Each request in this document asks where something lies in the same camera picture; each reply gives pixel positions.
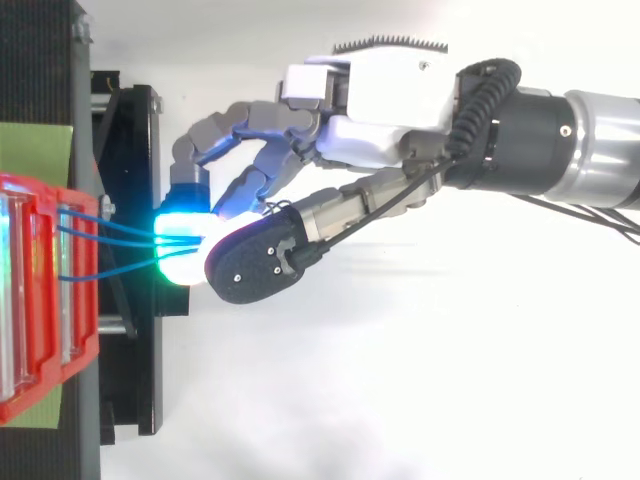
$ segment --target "green light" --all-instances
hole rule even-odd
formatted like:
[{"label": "green light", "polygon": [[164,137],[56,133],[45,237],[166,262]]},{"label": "green light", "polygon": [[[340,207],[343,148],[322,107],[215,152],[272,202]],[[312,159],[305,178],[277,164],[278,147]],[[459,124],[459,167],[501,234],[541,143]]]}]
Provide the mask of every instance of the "green light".
[{"label": "green light", "polygon": [[[177,285],[197,285],[207,278],[204,264],[209,252],[220,240],[230,233],[259,220],[257,213],[244,213],[234,219],[225,221],[212,213],[165,213],[156,217],[154,233],[156,235],[188,235],[205,237],[197,253],[166,258],[158,262],[162,274],[171,283]],[[193,249],[193,246],[173,247],[163,244],[174,240],[156,239],[156,255],[162,256],[182,250]]]}]

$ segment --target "red plastic crate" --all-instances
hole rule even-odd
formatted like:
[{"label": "red plastic crate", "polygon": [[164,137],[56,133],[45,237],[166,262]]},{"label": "red plastic crate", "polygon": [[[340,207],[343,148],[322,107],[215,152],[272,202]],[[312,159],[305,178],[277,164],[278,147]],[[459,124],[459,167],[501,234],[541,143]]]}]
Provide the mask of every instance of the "red plastic crate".
[{"label": "red plastic crate", "polygon": [[[0,425],[42,400],[98,353],[97,282],[73,284],[73,356],[62,364],[56,237],[60,201],[76,211],[98,213],[97,201],[88,195],[0,173],[0,382],[7,377],[13,382],[4,395],[3,385],[11,382],[0,383]],[[97,233],[93,222],[74,220],[73,227]],[[73,258],[74,276],[97,272],[95,242],[74,238]]]},{"label": "red plastic crate", "polygon": [[[98,215],[98,202],[87,194],[58,189],[58,205],[86,215]],[[72,219],[74,230],[98,234],[98,224],[80,218]],[[79,237],[73,239],[73,276],[85,277],[98,272],[98,244]],[[85,369],[98,355],[98,282],[71,284],[73,289],[73,340],[71,360],[62,366],[62,381]]]}]

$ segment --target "screw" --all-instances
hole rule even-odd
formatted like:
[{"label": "screw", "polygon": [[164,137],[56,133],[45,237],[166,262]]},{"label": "screw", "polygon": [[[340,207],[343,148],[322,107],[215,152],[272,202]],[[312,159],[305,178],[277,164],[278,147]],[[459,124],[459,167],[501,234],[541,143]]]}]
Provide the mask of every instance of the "screw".
[{"label": "screw", "polygon": [[109,195],[102,195],[100,197],[100,218],[103,220],[111,220],[111,216],[115,215],[116,206],[111,203]]},{"label": "screw", "polygon": [[73,38],[80,41],[80,43],[84,43],[88,45],[93,43],[91,40],[91,25],[90,25],[91,17],[86,13],[79,15],[73,24]]},{"label": "screw", "polygon": [[164,113],[164,99],[162,97],[153,97],[151,99],[151,111],[158,115]]}]

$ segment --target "green paper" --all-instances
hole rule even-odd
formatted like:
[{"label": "green paper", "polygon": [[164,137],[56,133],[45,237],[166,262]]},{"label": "green paper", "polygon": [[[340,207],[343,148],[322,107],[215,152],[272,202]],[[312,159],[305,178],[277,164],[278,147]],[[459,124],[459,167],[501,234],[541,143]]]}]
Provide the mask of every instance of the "green paper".
[{"label": "green paper", "polygon": [[[66,187],[73,127],[0,123],[0,172]],[[13,428],[58,428],[62,385],[9,422]]]},{"label": "green paper", "polygon": [[73,127],[0,123],[0,172],[66,187]]},{"label": "green paper", "polygon": [[40,403],[18,415],[5,428],[58,428],[60,405],[62,403],[62,385],[55,387]]}]

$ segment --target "transparent plastic panel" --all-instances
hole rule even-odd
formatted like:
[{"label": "transparent plastic panel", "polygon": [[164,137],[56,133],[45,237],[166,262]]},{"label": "transparent plastic panel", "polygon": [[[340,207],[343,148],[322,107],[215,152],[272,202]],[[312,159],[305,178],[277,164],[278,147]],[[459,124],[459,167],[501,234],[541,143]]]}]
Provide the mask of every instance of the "transparent plastic panel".
[{"label": "transparent plastic panel", "polygon": [[11,280],[13,284],[13,359],[14,384],[19,387],[31,379],[27,363],[27,313],[25,302],[24,222],[32,222],[32,217],[24,217],[23,208],[27,199],[14,198],[10,202],[11,228]]},{"label": "transparent plastic panel", "polygon": [[15,393],[13,295],[11,290],[11,217],[9,197],[0,193],[0,402]]},{"label": "transparent plastic panel", "polygon": [[[59,205],[60,208],[69,210],[68,205]],[[58,225],[73,228],[73,217],[60,215]],[[73,276],[73,235],[58,232],[58,273],[65,277]],[[73,284],[59,282],[60,303],[60,341],[62,352],[62,364],[71,361],[73,348]]]}]

